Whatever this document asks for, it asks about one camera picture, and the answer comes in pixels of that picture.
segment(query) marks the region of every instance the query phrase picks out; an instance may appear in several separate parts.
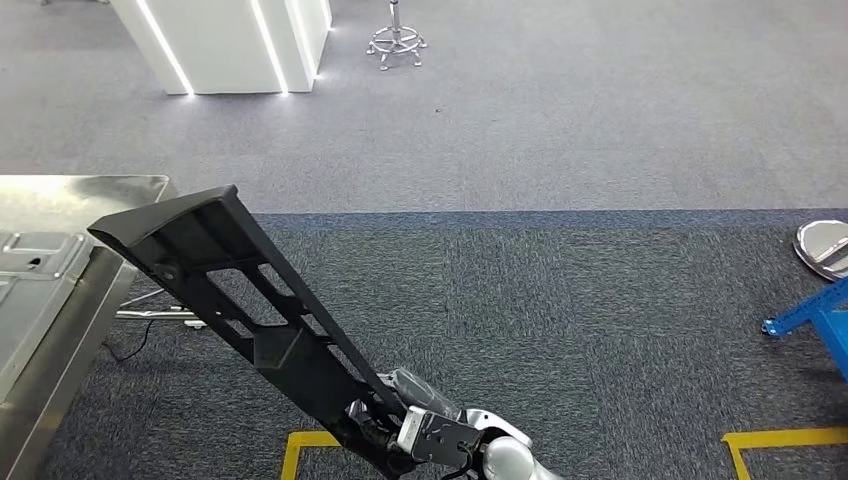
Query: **yellow floor tape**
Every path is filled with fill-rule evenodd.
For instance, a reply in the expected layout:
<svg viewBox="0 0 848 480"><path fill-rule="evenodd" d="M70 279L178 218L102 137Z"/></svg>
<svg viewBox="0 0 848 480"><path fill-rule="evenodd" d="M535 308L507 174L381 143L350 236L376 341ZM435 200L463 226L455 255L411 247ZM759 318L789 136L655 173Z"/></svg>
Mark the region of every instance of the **yellow floor tape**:
<svg viewBox="0 0 848 480"><path fill-rule="evenodd" d="M742 450L746 448L809 447L848 443L848 427L802 428L797 430L765 430L728 433L721 437L730 448L733 466L739 480L751 480Z"/></svg>
<svg viewBox="0 0 848 480"><path fill-rule="evenodd" d="M341 447L330 432L292 432L286 442L283 456L283 471L280 480L295 480L297 477L297 458L304 447Z"/></svg>

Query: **stainless steel table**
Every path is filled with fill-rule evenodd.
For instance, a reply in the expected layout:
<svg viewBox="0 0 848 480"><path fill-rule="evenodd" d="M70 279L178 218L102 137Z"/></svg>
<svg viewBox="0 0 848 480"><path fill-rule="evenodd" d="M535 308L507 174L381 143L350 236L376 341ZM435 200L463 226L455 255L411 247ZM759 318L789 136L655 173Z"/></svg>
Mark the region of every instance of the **stainless steel table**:
<svg viewBox="0 0 848 480"><path fill-rule="evenodd" d="M98 218L176 196L164 176L0 176L0 229L85 232ZM0 404L0 478L37 474L136 270L95 247L76 287Z"/></svg>

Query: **led light strip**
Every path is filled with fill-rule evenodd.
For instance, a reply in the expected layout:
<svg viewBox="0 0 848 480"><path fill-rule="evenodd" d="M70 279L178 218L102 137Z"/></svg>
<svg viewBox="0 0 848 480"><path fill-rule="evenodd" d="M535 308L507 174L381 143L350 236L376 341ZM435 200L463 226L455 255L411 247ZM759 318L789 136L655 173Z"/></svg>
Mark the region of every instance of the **led light strip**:
<svg viewBox="0 0 848 480"><path fill-rule="evenodd" d="M329 0L321 0L321 13L324 14L324 21L327 22L327 30L333 29L333 20L330 19L330 2Z"/></svg>
<svg viewBox="0 0 848 480"><path fill-rule="evenodd" d="M306 63L309 66L309 70L312 72L314 76L318 76L318 67L315 65L315 58L312 57L312 45L309 43L309 37L307 36L306 26L303 24L303 15L300 13L300 1L292 0L291 1L292 12L294 13L294 21L297 23L297 29L299 32L299 37L303 40L303 51L306 52Z"/></svg>
<svg viewBox="0 0 848 480"><path fill-rule="evenodd" d="M253 8L253 16L256 17L256 24L259 25L259 33L262 34L262 40L265 42L265 50L268 51L268 58L271 59L271 66L274 68L274 75L277 76L277 82L280 83L280 91L283 95L288 95L289 86L286 83L286 77L283 75L283 68L280 66L280 59L277 58L277 50L274 49L274 42L271 41L271 33L268 32L268 24L265 22L265 15L262 14L262 9L259 7L259 0L250 0L250 6Z"/></svg>
<svg viewBox="0 0 848 480"><path fill-rule="evenodd" d="M189 83L188 77L186 77L185 72L183 72L183 67L180 65L180 62L177 61L177 57L174 56L174 51L171 50L171 46L168 45L168 40L165 39L165 34L162 33L162 29L159 28L159 24L156 23L156 19L153 17L153 12L151 12L150 7L147 6L147 0L136 0L136 3L138 3L138 8L141 10L141 14L144 15L144 19L147 20L147 25L150 26L150 30L153 31L153 35L156 37L156 40L159 41L159 46L162 48L162 51L165 52L165 56L168 57L168 62L171 63L171 68L174 69L174 73L177 74L177 78L179 78L180 83L183 84L183 90L185 90L189 95L194 95L194 89L191 88L191 83Z"/></svg>

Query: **black plastic frame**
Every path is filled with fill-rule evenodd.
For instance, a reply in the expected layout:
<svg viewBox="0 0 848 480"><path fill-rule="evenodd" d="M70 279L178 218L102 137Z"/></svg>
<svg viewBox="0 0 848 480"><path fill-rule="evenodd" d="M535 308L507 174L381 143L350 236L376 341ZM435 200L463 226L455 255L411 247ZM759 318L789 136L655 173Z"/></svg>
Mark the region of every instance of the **black plastic frame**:
<svg viewBox="0 0 848 480"><path fill-rule="evenodd" d="M280 253L229 185L98 220L89 232L156 281L237 350L300 409L386 477L414 468L388 448L406 408L379 379L330 313ZM269 265L294 293L284 295L265 277ZM237 269L285 318L263 326L209 279ZM312 315L326 335L316 333ZM227 320L249 331L241 335ZM357 379L330 350L336 345L359 372ZM345 408L364 402L373 421L354 422Z"/></svg>

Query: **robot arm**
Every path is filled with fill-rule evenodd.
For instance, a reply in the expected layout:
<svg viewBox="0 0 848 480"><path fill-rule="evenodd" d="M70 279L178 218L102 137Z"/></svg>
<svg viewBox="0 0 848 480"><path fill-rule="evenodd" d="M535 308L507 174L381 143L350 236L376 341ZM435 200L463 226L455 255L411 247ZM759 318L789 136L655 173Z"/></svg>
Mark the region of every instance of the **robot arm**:
<svg viewBox="0 0 848 480"><path fill-rule="evenodd" d="M466 472L489 480L559 478L535 462L530 438L505 420L459 408L407 370L374 372L236 194L226 186L175 198L104 217L89 232L191 309L387 479L426 462L459 469L446 478ZM279 317L250 315L214 281L220 270L243 275ZM278 289L279 280L290 294Z"/></svg>

